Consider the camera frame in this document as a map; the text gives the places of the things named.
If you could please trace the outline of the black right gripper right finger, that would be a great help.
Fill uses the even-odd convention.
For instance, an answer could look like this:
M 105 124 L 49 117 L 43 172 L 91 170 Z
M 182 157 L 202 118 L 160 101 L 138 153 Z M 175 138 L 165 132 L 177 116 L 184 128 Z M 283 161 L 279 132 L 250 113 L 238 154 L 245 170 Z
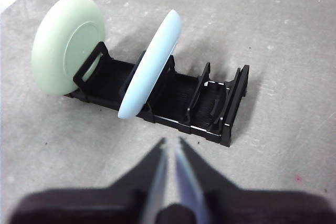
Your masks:
M 302 191 L 243 189 L 207 163 L 183 138 L 175 147 L 181 203 L 197 223 L 335 223 L 321 196 Z

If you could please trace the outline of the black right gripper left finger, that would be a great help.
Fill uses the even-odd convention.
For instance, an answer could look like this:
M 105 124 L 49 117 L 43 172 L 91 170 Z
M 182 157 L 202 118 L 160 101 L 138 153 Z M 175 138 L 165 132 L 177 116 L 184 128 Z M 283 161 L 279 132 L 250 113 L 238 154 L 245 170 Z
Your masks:
M 25 196 L 10 223 L 155 223 L 162 208 L 166 139 L 104 188 L 48 189 Z

